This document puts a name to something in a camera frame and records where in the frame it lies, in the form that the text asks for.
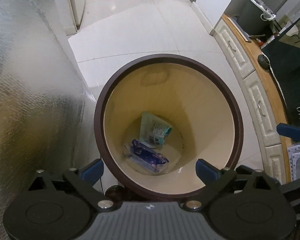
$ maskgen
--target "gray ribbed panel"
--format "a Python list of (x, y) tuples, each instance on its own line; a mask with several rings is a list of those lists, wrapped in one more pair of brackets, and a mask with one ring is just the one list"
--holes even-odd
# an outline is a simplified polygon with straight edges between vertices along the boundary
[(117, 211), (97, 216), (77, 240), (223, 240), (198, 213), (177, 202), (124, 202)]

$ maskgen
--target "floor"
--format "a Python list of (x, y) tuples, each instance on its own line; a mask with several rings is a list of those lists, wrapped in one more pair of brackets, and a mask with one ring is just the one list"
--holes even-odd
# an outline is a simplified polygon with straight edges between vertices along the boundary
[[(81, 27), (68, 40), (96, 99), (107, 80), (136, 58), (171, 53), (203, 63), (222, 78), (239, 104), (244, 143), (238, 165), (263, 169), (257, 136), (239, 84), (189, 0), (86, 0)], [(102, 181), (104, 190), (114, 182), (107, 170)]]

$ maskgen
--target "beige trash can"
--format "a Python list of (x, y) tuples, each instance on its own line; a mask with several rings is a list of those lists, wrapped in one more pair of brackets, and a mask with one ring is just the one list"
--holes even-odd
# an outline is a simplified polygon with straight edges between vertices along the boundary
[[(122, 144), (139, 139), (142, 111), (173, 126), (159, 151), (169, 159), (165, 174), (144, 173), (123, 155)], [(241, 113), (226, 84), (201, 63), (171, 54), (145, 56), (120, 68), (99, 96), (94, 128), (110, 171), (151, 200), (198, 193), (204, 184), (195, 174), (196, 161), (234, 168), (243, 143)]]

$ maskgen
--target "metal handle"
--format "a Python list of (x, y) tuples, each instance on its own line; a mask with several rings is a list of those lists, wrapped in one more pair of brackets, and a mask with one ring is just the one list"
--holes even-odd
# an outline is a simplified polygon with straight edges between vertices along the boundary
[(228, 45), (230, 47), (230, 49), (233, 51), (233, 52), (236, 52), (237, 50), (235, 50), (234, 48), (232, 48), (231, 44), (230, 44), (230, 41), (228, 41)]
[(261, 116), (266, 117), (265, 114), (263, 114), (262, 110), (261, 110), (261, 106), (260, 106), (261, 100), (258, 101), (258, 108), (259, 108), (259, 113), (261, 114)]

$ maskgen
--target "drawer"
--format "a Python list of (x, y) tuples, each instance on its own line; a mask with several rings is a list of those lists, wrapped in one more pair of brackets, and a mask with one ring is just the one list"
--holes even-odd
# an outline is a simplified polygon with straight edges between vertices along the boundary
[(254, 66), (250, 62), (245, 50), (223, 19), (220, 20), (215, 31), (219, 35), (223, 45), (226, 46), (231, 60), (238, 68), (241, 77), (247, 77), (254, 71)]
[(251, 73), (244, 79), (254, 111), (256, 112), (265, 146), (281, 143), (276, 131), (276, 121), (266, 91), (257, 72)]
[(281, 184), (286, 183), (286, 172), (281, 144), (266, 147), (268, 175), (276, 178)]

